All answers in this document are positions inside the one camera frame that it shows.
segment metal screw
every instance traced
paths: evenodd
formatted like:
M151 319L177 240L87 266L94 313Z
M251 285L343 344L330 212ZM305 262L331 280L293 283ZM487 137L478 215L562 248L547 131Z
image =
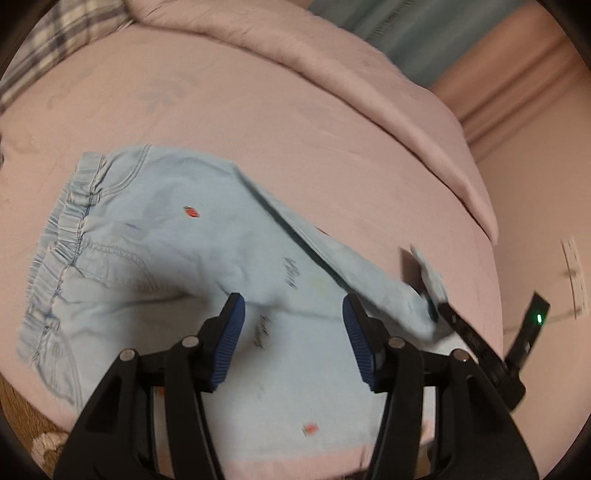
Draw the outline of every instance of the metal screw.
M460 362L467 362L470 359L470 354L461 348L456 348L453 351L453 356L456 360Z
M193 348L199 345L199 339L194 335L189 335L188 337L183 338L182 343L185 348Z
M119 354L119 359L122 362L129 362L130 360L133 360L134 357L135 357L135 352L131 348L126 348L125 350L123 350Z
M402 348L404 345L406 345L406 342L404 341L403 338L400 337L392 337L390 340L388 340L388 345L390 346L390 348Z

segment teal curtain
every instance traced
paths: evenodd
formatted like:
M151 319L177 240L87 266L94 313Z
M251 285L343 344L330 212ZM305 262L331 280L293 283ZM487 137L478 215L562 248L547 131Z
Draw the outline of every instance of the teal curtain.
M430 87L525 0L315 0L309 10L384 52Z

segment bed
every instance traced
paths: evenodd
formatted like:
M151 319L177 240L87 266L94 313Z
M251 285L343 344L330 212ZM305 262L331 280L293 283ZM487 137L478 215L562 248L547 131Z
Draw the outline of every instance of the bed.
M360 39L281 0L134 0L136 22L75 52L0 116L0 372L68 430L16 352L38 235L85 151L133 144L232 160L310 223L408 283L418 245L502 353L488 194L453 114ZM226 476L330 478L371 444L226 462Z

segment jeans pocket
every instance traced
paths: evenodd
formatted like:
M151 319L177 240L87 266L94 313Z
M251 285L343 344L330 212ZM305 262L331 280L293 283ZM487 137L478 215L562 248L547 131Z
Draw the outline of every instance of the jeans pocket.
M118 247L88 244L80 250L75 267L88 278L109 288L125 288L155 293L158 284L145 262L137 255Z

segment plaid fabric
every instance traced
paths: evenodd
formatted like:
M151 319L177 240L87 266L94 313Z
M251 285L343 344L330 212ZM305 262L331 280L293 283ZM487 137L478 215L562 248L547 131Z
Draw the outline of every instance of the plaid fabric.
M37 22L0 80L0 114L68 55L129 23L123 0L60 0Z

